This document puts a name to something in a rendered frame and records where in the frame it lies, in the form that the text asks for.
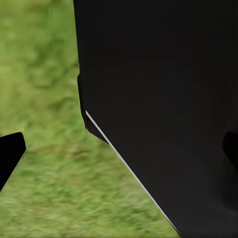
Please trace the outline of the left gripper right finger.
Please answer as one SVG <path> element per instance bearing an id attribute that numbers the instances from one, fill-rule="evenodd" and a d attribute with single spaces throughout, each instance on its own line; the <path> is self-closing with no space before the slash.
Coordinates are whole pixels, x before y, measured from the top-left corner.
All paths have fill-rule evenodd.
<path id="1" fill-rule="evenodd" d="M 238 134 L 226 132 L 222 149 L 238 172 Z"/>

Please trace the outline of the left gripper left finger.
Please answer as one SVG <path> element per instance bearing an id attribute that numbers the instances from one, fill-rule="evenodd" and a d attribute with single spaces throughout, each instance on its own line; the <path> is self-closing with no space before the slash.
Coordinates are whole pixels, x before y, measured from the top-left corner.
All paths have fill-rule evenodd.
<path id="1" fill-rule="evenodd" d="M 21 132 L 0 137 L 0 191 L 26 151 Z"/>

